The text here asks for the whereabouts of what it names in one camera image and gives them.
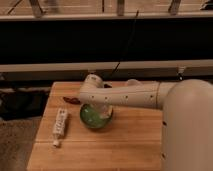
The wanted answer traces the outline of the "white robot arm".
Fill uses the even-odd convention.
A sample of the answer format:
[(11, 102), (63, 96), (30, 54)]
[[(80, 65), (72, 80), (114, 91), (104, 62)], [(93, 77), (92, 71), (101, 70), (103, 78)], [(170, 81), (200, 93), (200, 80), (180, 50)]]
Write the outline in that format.
[(90, 74), (78, 98), (160, 112), (161, 171), (213, 171), (213, 83), (185, 79), (105, 88), (99, 76)]

